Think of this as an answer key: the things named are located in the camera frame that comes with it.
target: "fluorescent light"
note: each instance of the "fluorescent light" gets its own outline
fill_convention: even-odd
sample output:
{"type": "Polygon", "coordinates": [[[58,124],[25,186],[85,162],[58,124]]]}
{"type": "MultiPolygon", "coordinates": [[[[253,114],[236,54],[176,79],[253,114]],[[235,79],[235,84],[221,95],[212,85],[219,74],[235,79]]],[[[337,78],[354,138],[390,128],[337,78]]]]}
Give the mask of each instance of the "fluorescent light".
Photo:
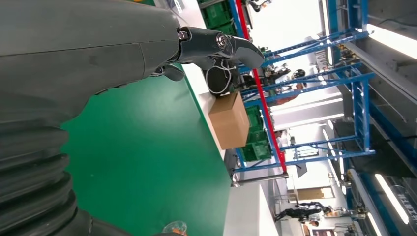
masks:
{"type": "Polygon", "coordinates": [[[325,22],[325,33],[326,33],[326,36],[329,36],[330,35],[330,28],[328,27],[327,1],[322,0],[322,5],[323,5],[323,18],[324,18],[324,22],[325,22]]]}
{"type": "Polygon", "coordinates": [[[340,173],[344,174],[345,173],[345,163],[343,163],[343,158],[339,157],[339,164],[340,164],[340,173]]]}
{"type": "Polygon", "coordinates": [[[368,218],[369,218],[369,221],[371,221],[371,224],[374,227],[374,230],[377,236],[382,236],[381,231],[378,228],[377,222],[375,222],[375,219],[370,212],[368,212],[368,218]]]}
{"type": "Polygon", "coordinates": [[[328,135],[327,135],[326,130],[324,130],[324,129],[323,129],[323,135],[325,136],[326,141],[328,141],[328,135]]]}
{"type": "MultiPolygon", "coordinates": [[[[314,98],[311,98],[308,103],[312,103],[312,102],[318,102],[318,101],[322,101],[322,100],[326,100],[332,97],[337,97],[342,95],[341,92],[335,92],[335,93],[330,93],[330,94],[326,94],[323,96],[315,96],[314,98]]],[[[279,106],[273,106],[271,107],[272,111],[279,111],[279,110],[284,110],[290,107],[295,107],[295,106],[299,106],[299,105],[303,105],[305,104],[305,101],[299,101],[299,102],[294,102],[294,103],[285,103],[283,105],[279,105],[279,106]]]]}
{"type": "Polygon", "coordinates": [[[333,122],[331,122],[331,120],[328,119],[327,124],[329,125],[330,129],[334,129],[333,122]]]}
{"type": "Polygon", "coordinates": [[[331,47],[327,47],[327,57],[329,65],[333,65],[333,54],[331,52],[331,47]]]}
{"type": "Polygon", "coordinates": [[[282,115],[282,114],[286,114],[286,113],[302,111],[302,110],[305,110],[305,109],[310,109],[310,108],[313,108],[313,107],[319,107],[319,106],[323,106],[323,105],[327,105],[327,104],[331,104],[331,103],[335,103],[335,102],[341,102],[341,101],[343,101],[343,98],[337,98],[337,99],[328,100],[328,101],[324,101],[324,102],[310,103],[310,104],[307,104],[307,105],[302,105],[302,106],[298,106],[298,107],[292,107],[292,108],[287,108],[287,109],[283,109],[283,110],[274,111],[274,112],[272,112],[272,114],[273,115],[282,115]]]}
{"type": "Polygon", "coordinates": [[[334,167],[331,164],[330,159],[328,159],[328,164],[330,165],[331,173],[333,174],[333,177],[334,177],[334,180],[336,181],[337,186],[340,187],[339,178],[336,175],[336,171],[334,171],[334,167]]]}
{"type": "Polygon", "coordinates": [[[368,31],[374,31],[374,33],[370,34],[369,37],[405,55],[417,59],[416,40],[380,28],[378,26],[374,26],[372,24],[367,24],[366,26],[368,31]]]}
{"type": "MultiPolygon", "coordinates": [[[[322,0],[323,5],[323,16],[324,16],[324,22],[325,22],[325,34],[326,36],[330,35],[330,28],[328,26],[328,12],[327,12],[327,1],[322,0]]],[[[330,65],[333,65],[333,55],[331,53],[331,47],[327,47],[327,57],[328,57],[328,63],[330,65]]]]}
{"type": "Polygon", "coordinates": [[[394,193],[389,188],[387,182],[385,181],[384,177],[380,174],[375,174],[375,178],[377,178],[377,181],[379,185],[382,187],[382,189],[385,191],[385,194],[387,195],[389,201],[394,206],[395,210],[400,215],[401,219],[403,220],[404,224],[408,224],[408,215],[406,214],[405,210],[401,206],[398,199],[395,197],[394,193]]]}
{"type": "Polygon", "coordinates": [[[342,117],[344,115],[345,115],[344,113],[339,113],[339,114],[326,116],[326,117],[305,119],[305,120],[302,120],[302,121],[297,121],[297,122],[292,122],[292,123],[279,124],[279,125],[275,126],[275,129],[281,130],[281,129],[285,129],[285,128],[288,128],[288,127],[294,127],[294,126],[299,126],[299,125],[303,125],[303,124],[314,123],[314,122],[318,122],[318,121],[322,121],[322,120],[326,120],[326,119],[338,118],[338,117],[342,117]]]}
{"type": "MultiPolygon", "coordinates": [[[[328,138],[327,132],[324,129],[322,131],[323,131],[323,135],[325,136],[326,141],[328,141],[329,138],[328,138]]],[[[327,145],[328,145],[328,148],[331,150],[331,155],[336,156],[336,152],[333,150],[333,145],[330,142],[328,142],[327,145]]]]}

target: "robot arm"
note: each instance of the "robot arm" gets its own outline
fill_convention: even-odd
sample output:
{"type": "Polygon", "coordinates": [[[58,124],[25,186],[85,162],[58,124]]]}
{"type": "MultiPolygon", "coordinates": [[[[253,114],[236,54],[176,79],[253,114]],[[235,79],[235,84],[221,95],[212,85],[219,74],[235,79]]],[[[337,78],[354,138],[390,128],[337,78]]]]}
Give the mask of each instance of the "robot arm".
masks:
{"type": "Polygon", "coordinates": [[[171,63],[263,62],[244,39],[124,0],[1,0],[0,35],[0,235],[129,235],[77,208],[58,127],[92,95],[150,75],[182,79],[171,63]]]}
{"type": "Polygon", "coordinates": [[[25,101],[10,110],[42,106],[37,117],[20,115],[49,116],[57,123],[77,116],[90,96],[110,88],[150,75],[181,80],[175,62],[207,69],[214,58],[249,67],[264,61],[245,39],[180,28],[170,11],[124,0],[3,0],[0,35],[0,90],[7,92],[0,99],[25,101]]]}

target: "green conveyor belt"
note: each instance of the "green conveyor belt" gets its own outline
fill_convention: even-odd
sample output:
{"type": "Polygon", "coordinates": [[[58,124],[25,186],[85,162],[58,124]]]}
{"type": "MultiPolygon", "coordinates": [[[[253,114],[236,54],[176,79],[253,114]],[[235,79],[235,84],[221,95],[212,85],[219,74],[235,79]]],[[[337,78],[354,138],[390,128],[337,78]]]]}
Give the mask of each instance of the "green conveyor belt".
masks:
{"type": "Polygon", "coordinates": [[[64,129],[80,208],[135,236],[175,220],[223,234],[230,179],[186,81],[111,89],[64,129]]]}

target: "ceiling light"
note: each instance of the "ceiling light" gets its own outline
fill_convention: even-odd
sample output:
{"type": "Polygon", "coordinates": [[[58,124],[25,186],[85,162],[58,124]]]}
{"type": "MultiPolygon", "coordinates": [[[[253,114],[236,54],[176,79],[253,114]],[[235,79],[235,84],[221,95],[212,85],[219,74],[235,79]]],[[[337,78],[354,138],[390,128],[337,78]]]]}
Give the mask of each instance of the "ceiling light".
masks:
{"type": "Polygon", "coordinates": [[[339,118],[339,117],[343,117],[344,115],[345,115],[344,113],[339,113],[339,114],[326,116],[326,117],[318,117],[318,118],[305,119],[305,120],[292,122],[292,123],[279,124],[279,125],[275,126],[275,130],[282,130],[282,129],[289,128],[289,127],[300,126],[300,125],[303,125],[303,124],[309,124],[309,123],[314,123],[314,122],[318,122],[318,121],[322,121],[322,120],[339,118]]]}
{"type": "Polygon", "coordinates": [[[328,135],[327,135],[326,130],[323,129],[322,131],[323,131],[323,135],[325,136],[326,141],[328,141],[328,135]]]}
{"type": "Polygon", "coordinates": [[[330,129],[334,129],[333,123],[331,122],[331,120],[327,120],[327,124],[329,125],[330,129]]]}
{"type": "Polygon", "coordinates": [[[339,178],[336,175],[336,171],[334,171],[334,167],[331,164],[330,159],[328,159],[328,164],[330,165],[331,173],[333,174],[333,177],[334,177],[334,180],[336,181],[337,186],[340,187],[339,178]]]}
{"type": "Polygon", "coordinates": [[[322,5],[323,5],[323,18],[324,18],[324,22],[325,22],[325,34],[326,34],[326,36],[329,36],[330,35],[330,28],[328,27],[327,1],[322,0],[322,5]]]}
{"type": "Polygon", "coordinates": [[[379,185],[382,187],[382,189],[385,191],[385,194],[387,195],[389,201],[394,206],[395,210],[400,215],[401,219],[403,220],[404,224],[408,224],[408,215],[405,212],[404,208],[401,206],[398,199],[395,197],[394,193],[389,188],[387,182],[385,181],[384,177],[380,174],[375,174],[375,178],[377,178],[377,181],[379,185]]]}
{"type": "Polygon", "coordinates": [[[371,224],[374,227],[374,230],[375,230],[375,233],[377,234],[377,236],[382,236],[381,231],[378,228],[377,222],[375,222],[375,219],[372,216],[372,214],[370,212],[368,212],[367,215],[368,215],[369,221],[371,221],[371,224]]]}
{"type": "Polygon", "coordinates": [[[339,157],[339,164],[340,164],[340,173],[344,174],[345,173],[345,163],[343,163],[343,158],[339,157]]]}
{"type": "Polygon", "coordinates": [[[367,30],[374,31],[374,33],[370,34],[369,37],[403,54],[417,59],[416,40],[371,24],[367,24],[367,30]]]}
{"type": "Polygon", "coordinates": [[[313,108],[313,107],[319,107],[319,106],[323,106],[323,105],[327,105],[327,104],[331,104],[331,103],[335,103],[335,102],[341,102],[341,101],[343,101],[343,98],[337,98],[337,99],[328,100],[328,101],[324,101],[324,102],[310,103],[310,104],[307,104],[307,105],[302,105],[302,106],[298,106],[298,107],[292,107],[292,108],[287,108],[287,109],[283,109],[283,110],[274,111],[271,114],[273,114],[273,115],[282,115],[282,114],[286,114],[286,113],[302,111],[302,110],[305,110],[305,109],[310,109],[310,108],[313,108]]]}
{"type": "Polygon", "coordinates": [[[327,59],[328,59],[328,64],[333,65],[333,54],[331,51],[331,47],[327,47],[327,59]]]}

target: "blue steel frame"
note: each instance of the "blue steel frame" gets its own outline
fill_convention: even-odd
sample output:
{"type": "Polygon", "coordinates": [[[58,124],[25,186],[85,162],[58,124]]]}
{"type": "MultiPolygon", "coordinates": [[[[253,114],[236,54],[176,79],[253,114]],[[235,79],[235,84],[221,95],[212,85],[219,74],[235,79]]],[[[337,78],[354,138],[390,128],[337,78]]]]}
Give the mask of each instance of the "blue steel frame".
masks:
{"type": "MultiPolygon", "coordinates": [[[[336,5],[336,0],[328,0],[329,5],[336,5]]],[[[368,24],[368,1],[367,0],[347,0],[347,7],[342,8],[342,10],[347,11],[348,14],[348,28],[349,29],[362,29],[366,31],[366,25],[368,24]]],[[[337,14],[332,15],[329,14],[329,20],[331,25],[338,25],[337,23],[337,14]]],[[[352,74],[359,74],[359,70],[357,68],[352,69],[352,74]]],[[[347,76],[351,76],[345,73],[336,73],[336,75],[340,78],[345,78],[347,76]]],[[[368,84],[364,84],[363,87],[358,85],[353,85],[350,87],[351,91],[353,91],[354,97],[359,97],[362,91],[368,91],[368,84]]],[[[412,163],[413,167],[417,169],[417,160],[412,158],[414,148],[408,143],[406,140],[401,139],[401,133],[395,128],[395,126],[387,119],[386,116],[370,101],[365,103],[366,106],[359,106],[357,104],[354,107],[354,111],[357,114],[360,112],[360,109],[366,109],[369,111],[370,115],[374,118],[374,120],[381,126],[385,133],[389,136],[389,138],[394,142],[394,144],[405,154],[408,161],[412,163]]],[[[369,130],[369,121],[364,122],[363,124],[367,125],[367,129],[369,130]]],[[[361,125],[357,123],[355,120],[355,127],[361,125]]],[[[345,162],[345,167],[350,168],[350,162],[345,162]]],[[[360,179],[363,181],[365,188],[368,190],[374,205],[377,206],[377,210],[384,221],[387,230],[392,235],[400,235],[396,225],[394,224],[390,214],[388,213],[387,209],[385,208],[384,204],[382,203],[381,198],[376,193],[376,189],[374,184],[372,183],[370,176],[368,174],[360,174],[360,179]]],[[[351,189],[347,190],[346,200],[348,202],[348,207],[352,208],[353,206],[353,194],[351,189]]]]}
{"type": "Polygon", "coordinates": [[[238,33],[238,37],[243,38],[243,31],[242,31],[242,27],[240,26],[239,14],[238,14],[238,10],[236,9],[236,1],[229,0],[229,4],[230,4],[230,10],[232,12],[233,20],[235,21],[236,32],[238,33]]]}
{"type": "MultiPolygon", "coordinates": [[[[369,35],[369,32],[364,31],[364,32],[358,32],[356,30],[347,30],[345,32],[337,32],[335,34],[331,34],[329,36],[324,36],[321,37],[318,40],[310,40],[304,43],[299,43],[297,45],[288,47],[288,48],[284,48],[272,53],[268,53],[265,54],[265,56],[267,57],[268,55],[271,56],[272,54],[276,55],[276,54],[280,54],[280,53],[284,53],[284,52],[288,52],[288,51],[292,51],[294,49],[298,49],[298,48],[303,48],[302,50],[295,52],[293,54],[288,54],[279,58],[274,58],[274,59],[266,59],[265,62],[260,66],[260,67],[266,67],[268,65],[272,65],[274,63],[283,61],[283,60],[287,60],[287,59],[291,59],[291,58],[295,58],[301,55],[305,55],[305,54],[309,54],[312,52],[316,52],[316,51],[320,51],[323,50],[327,47],[333,47],[333,46],[337,46],[343,43],[347,43],[353,40],[357,40],[357,39],[361,39],[361,38],[366,38],[369,35]]],[[[251,71],[252,69],[249,67],[246,67],[244,65],[239,65],[238,67],[239,72],[240,73],[247,73],[249,71],[251,71]]]]}
{"type": "MultiPolygon", "coordinates": [[[[336,6],[336,2],[335,0],[325,0],[328,3],[329,6],[329,10],[332,11],[333,7],[336,6]]],[[[364,13],[362,13],[361,15],[364,16],[364,18],[362,18],[362,27],[363,29],[365,29],[364,24],[367,23],[367,0],[360,0],[361,2],[361,6],[363,7],[362,9],[366,9],[366,11],[364,13]]],[[[239,25],[239,17],[238,17],[238,13],[237,13],[237,9],[236,9],[236,2],[235,0],[229,0],[229,3],[231,5],[231,9],[232,9],[232,14],[233,17],[235,19],[236,22],[236,26],[237,26],[237,32],[238,32],[238,36],[242,37],[243,34],[242,29],[239,25]]],[[[352,6],[352,8],[354,8],[356,11],[358,11],[358,8],[354,5],[352,6]]],[[[320,37],[318,40],[310,40],[308,42],[304,42],[304,43],[300,43],[297,45],[294,45],[292,47],[288,47],[285,49],[281,49],[275,52],[271,52],[271,53],[266,53],[265,57],[268,58],[270,56],[275,56],[278,55],[280,53],[284,53],[284,52],[289,52],[291,50],[294,49],[300,49],[298,52],[295,52],[293,54],[288,54],[279,58],[275,58],[275,59],[270,59],[270,60],[266,60],[264,62],[264,64],[261,65],[261,67],[270,65],[270,64],[274,64],[276,62],[280,62],[283,60],[287,60],[290,58],[294,58],[294,57],[298,57],[301,55],[305,55],[311,52],[315,52],[315,51],[319,51],[319,50],[323,50],[327,47],[333,47],[333,46],[337,46],[339,44],[343,44],[352,40],[357,40],[357,39],[361,39],[361,38],[365,38],[369,35],[369,32],[367,32],[366,30],[364,30],[364,32],[358,32],[355,28],[356,27],[349,27],[349,29],[343,31],[343,32],[338,32],[337,29],[337,9],[334,9],[334,11],[332,11],[333,14],[333,19],[336,18],[336,22],[332,22],[332,18],[330,19],[330,29],[331,29],[331,35],[328,36],[323,36],[320,37]]],[[[297,78],[295,80],[289,81],[289,82],[285,82],[285,83],[280,83],[280,84],[276,84],[276,85],[271,85],[271,86],[266,86],[263,87],[263,91],[268,91],[268,90],[272,90],[275,88],[279,88],[282,87],[284,85],[289,85],[292,83],[318,83],[321,82],[318,79],[318,76],[324,76],[324,75],[330,75],[333,74],[335,75],[335,77],[337,77],[336,75],[348,75],[348,76],[343,76],[343,78],[337,78],[337,79],[327,79],[326,85],[319,85],[319,86],[313,86],[310,88],[305,88],[302,90],[298,90],[298,91],[292,91],[292,92],[287,92],[287,93],[282,93],[276,96],[271,96],[271,97],[267,97],[266,101],[267,102],[271,102],[271,101],[276,101],[279,99],[283,99],[286,97],[292,97],[292,96],[296,96],[298,94],[301,93],[305,93],[305,92],[310,92],[310,91],[314,91],[314,90],[318,90],[318,89],[323,89],[323,88],[327,88],[327,87],[331,87],[331,86],[337,86],[337,85],[342,85],[342,84],[346,84],[346,85],[350,85],[351,88],[354,88],[354,93],[355,96],[353,97],[353,103],[354,103],[354,110],[355,110],[355,115],[354,115],[354,119],[355,119],[355,134],[351,135],[351,136],[347,136],[347,137],[339,137],[339,138],[334,138],[334,139],[329,139],[329,140],[323,140],[323,141],[317,141],[317,142],[311,142],[311,143],[304,143],[304,144],[297,144],[297,145],[292,145],[289,147],[283,147],[281,148],[281,151],[284,150],[288,150],[288,149],[297,149],[301,146],[310,146],[310,147],[314,147],[314,148],[320,148],[320,149],[325,149],[325,150],[330,150],[329,148],[326,147],[320,147],[318,145],[320,144],[326,144],[326,143],[336,143],[336,142],[342,142],[342,141],[347,141],[347,140],[355,140],[356,143],[359,145],[360,147],[360,151],[345,151],[345,150],[339,150],[339,149],[333,149],[335,151],[336,156],[322,156],[322,157],[307,157],[307,158],[299,158],[297,155],[295,156],[295,160],[294,161],[289,161],[289,162],[285,162],[286,165],[296,165],[296,164],[300,164],[300,163],[305,163],[305,162],[313,162],[313,161],[323,161],[323,160],[329,160],[329,159],[334,159],[334,158],[350,158],[350,157],[357,157],[357,156],[364,156],[364,155],[371,155],[374,154],[375,151],[370,150],[370,142],[369,142],[369,94],[368,94],[368,89],[367,89],[367,85],[368,85],[368,80],[370,78],[373,77],[373,73],[368,73],[368,74],[360,74],[359,70],[357,69],[359,66],[361,66],[361,63],[357,63],[357,64],[353,64],[353,65],[348,65],[348,66],[343,66],[340,68],[335,68],[329,71],[325,71],[322,73],[317,73],[314,75],[310,75],[310,76],[305,76],[302,78],[297,78]]],[[[239,71],[241,73],[244,72],[248,72],[251,69],[240,65],[239,67],[239,71]]],[[[242,93],[243,99],[245,102],[245,106],[253,106],[253,105],[260,105],[260,101],[259,100],[254,100],[254,101],[248,101],[249,98],[253,98],[254,96],[258,95],[257,94],[257,90],[253,89],[253,90],[248,90],[248,91],[243,91],[242,93]]],[[[269,112],[269,111],[265,111],[262,106],[260,106],[261,111],[262,111],[262,116],[264,119],[264,123],[266,123],[267,121],[265,120],[265,112],[269,112]]],[[[267,135],[268,135],[268,139],[271,142],[271,132],[267,130],[267,135]]],[[[276,168],[276,167],[280,167],[280,162],[278,159],[278,153],[277,150],[273,147],[273,145],[271,145],[272,147],[272,154],[273,157],[275,159],[275,163],[274,164],[267,164],[267,165],[261,165],[264,160],[258,161],[257,163],[255,163],[254,165],[247,167],[245,165],[244,159],[241,155],[240,149],[237,148],[237,155],[238,155],[238,159],[241,163],[241,168],[236,169],[235,172],[245,172],[245,171],[253,171],[253,170],[261,170],[261,169],[268,169],[268,168],[276,168]]]]}
{"type": "MultiPolygon", "coordinates": [[[[337,76],[343,75],[343,78],[338,79],[328,79],[326,80],[326,85],[317,85],[309,88],[304,88],[302,90],[297,91],[291,91],[287,93],[278,94],[276,96],[267,97],[266,101],[271,102],[279,99],[283,99],[286,97],[292,97],[301,93],[306,93],[318,89],[323,89],[327,87],[337,86],[337,85],[343,85],[346,84],[352,88],[354,88],[354,97],[353,97],[353,104],[354,104],[354,121],[355,121],[355,134],[351,136],[346,137],[339,137],[329,140],[322,140],[322,141],[316,141],[316,142],[310,142],[310,143],[303,143],[303,144],[296,144],[291,145],[288,147],[282,147],[281,151],[289,150],[289,149],[295,149],[302,147],[302,146],[310,146],[314,148],[319,149],[325,149],[330,150],[326,147],[320,147],[318,145],[320,144],[326,144],[326,143],[337,143],[337,142],[343,142],[348,140],[355,140],[356,143],[359,145],[360,151],[345,151],[340,149],[333,149],[335,151],[335,156],[320,156],[320,157],[306,157],[306,158],[299,158],[297,155],[295,156],[294,161],[288,161],[285,162],[287,166],[289,165],[297,165],[300,163],[306,163],[306,162],[314,162],[314,161],[323,161],[328,159],[334,159],[334,158],[350,158],[350,157],[358,157],[358,156],[365,156],[365,155],[371,155],[374,154],[375,151],[370,149],[370,141],[369,141],[369,94],[368,94],[368,81],[370,78],[374,76],[373,73],[367,73],[367,74],[361,74],[359,70],[357,69],[361,63],[356,63],[352,65],[343,66],[340,68],[336,68],[333,70],[325,71],[322,73],[317,73],[310,76],[305,76],[301,78],[297,78],[295,80],[289,81],[289,82],[283,82],[280,84],[277,84],[277,86],[283,86],[291,83],[319,83],[321,82],[319,79],[317,79],[320,75],[328,75],[328,74],[334,74],[337,76]]],[[[277,87],[274,86],[268,86],[266,89],[273,89],[277,87]]],[[[253,96],[253,93],[255,91],[252,91],[252,93],[245,93],[243,94],[244,100],[247,100],[247,97],[253,96]]],[[[260,105],[259,100],[253,100],[253,101],[247,101],[245,102],[245,107],[260,105]]],[[[239,169],[236,169],[235,172],[244,172],[244,171],[254,171],[254,170],[262,170],[262,169],[268,169],[268,168],[275,168],[280,167],[280,163],[278,161],[278,153],[274,148],[272,148],[273,157],[275,158],[275,163],[273,164],[267,164],[267,165],[260,165],[262,161],[256,163],[253,166],[247,167],[242,162],[242,167],[239,169]]]]}

